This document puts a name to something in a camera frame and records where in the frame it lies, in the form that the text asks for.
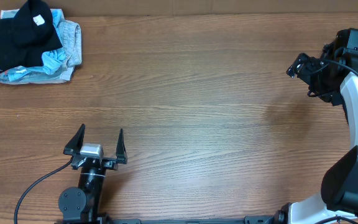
wall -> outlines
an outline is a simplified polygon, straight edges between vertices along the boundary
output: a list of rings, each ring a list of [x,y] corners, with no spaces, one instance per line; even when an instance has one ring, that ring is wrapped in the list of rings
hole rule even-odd
[[[278,12],[358,12],[358,0],[44,0],[65,16],[141,16]],[[1,9],[26,0],[0,0]]]

blue cloth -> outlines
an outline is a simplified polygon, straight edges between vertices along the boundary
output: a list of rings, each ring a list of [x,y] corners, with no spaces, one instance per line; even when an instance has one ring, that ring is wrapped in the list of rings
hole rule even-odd
[[[16,12],[17,11],[10,11],[10,13],[4,13],[2,15],[2,19],[14,17]],[[56,29],[56,33],[59,36],[60,42],[62,42],[62,37],[58,28],[59,23],[65,21],[62,10],[52,10],[52,17],[53,26]],[[16,68],[9,69],[1,75],[7,75],[10,82],[18,80],[30,72],[42,72],[47,75],[53,75],[60,68],[62,63],[66,60],[66,53],[64,47],[62,47],[57,50],[44,52],[41,58],[42,62],[44,63],[44,65],[41,67],[25,68],[23,66],[19,66]]]

denim fabric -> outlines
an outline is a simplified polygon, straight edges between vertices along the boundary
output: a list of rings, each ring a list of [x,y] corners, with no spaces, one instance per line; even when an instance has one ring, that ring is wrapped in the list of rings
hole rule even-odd
[[[1,18],[13,17],[18,9],[1,11]],[[64,83],[70,81],[71,74],[74,71],[75,65],[80,65],[82,63],[81,56],[81,28],[75,22],[66,21],[63,16],[61,9],[52,9],[52,15],[54,11],[60,11],[61,17],[60,22],[57,26],[57,32],[59,38],[63,45],[63,50],[65,51],[65,58],[62,60],[61,66],[55,71],[55,73],[49,75],[45,72],[26,72],[18,78],[17,80],[10,81],[7,74],[0,74],[0,83],[18,85],[18,84],[27,84],[27,83],[36,83],[36,84],[45,84],[45,83]]]
[[[10,10],[9,13],[4,13],[1,11],[1,19],[6,19],[10,17],[14,17],[18,10]],[[52,18],[53,18],[53,26],[56,29],[56,32],[59,36],[60,42],[62,42],[62,37],[60,36],[60,31],[58,28],[59,23],[64,21],[63,12],[61,9],[52,10]],[[5,75],[8,75],[9,81],[15,81],[19,78],[22,78],[24,75],[30,72],[44,72],[47,75],[54,74],[59,68],[64,59],[66,58],[64,47],[52,50],[50,52],[44,52],[41,56],[42,62],[44,63],[41,67],[30,67],[25,68],[22,66],[9,69],[4,72]]]

wooden table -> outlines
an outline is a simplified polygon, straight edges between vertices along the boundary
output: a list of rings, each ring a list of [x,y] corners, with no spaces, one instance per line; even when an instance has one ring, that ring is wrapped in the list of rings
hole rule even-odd
[[[319,56],[358,14],[73,17],[83,64],[70,83],[0,84],[0,223],[23,191],[85,141],[113,155],[124,129],[128,165],[109,171],[101,210],[114,218],[270,215],[320,190],[349,150],[342,107],[308,98],[286,69]],[[19,223],[61,219],[69,168],[36,186]]]

black cloth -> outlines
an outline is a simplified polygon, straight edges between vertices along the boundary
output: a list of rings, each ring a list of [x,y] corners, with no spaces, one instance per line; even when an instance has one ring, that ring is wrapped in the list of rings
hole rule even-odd
[[[43,66],[42,53],[62,47],[50,8],[41,0],[28,0],[13,18],[0,19],[0,73]]]

